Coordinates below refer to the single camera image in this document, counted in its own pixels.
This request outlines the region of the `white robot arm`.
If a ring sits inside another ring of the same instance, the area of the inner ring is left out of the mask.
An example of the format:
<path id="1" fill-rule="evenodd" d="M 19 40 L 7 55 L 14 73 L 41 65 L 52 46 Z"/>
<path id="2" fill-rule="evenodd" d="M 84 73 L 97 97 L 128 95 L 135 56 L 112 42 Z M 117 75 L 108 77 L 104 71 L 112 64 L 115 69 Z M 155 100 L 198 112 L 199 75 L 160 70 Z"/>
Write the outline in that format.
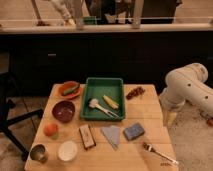
<path id="1" fill-rule="evenodd" d="M 181 108 L 188 100 L 213 117 L 213 88 L 205 84 L 208 79 L 206 67 L 192 63 L 174 69 L 165 77 L 166 87 L 160 94 L 160 103 L 166 110 Z"/>

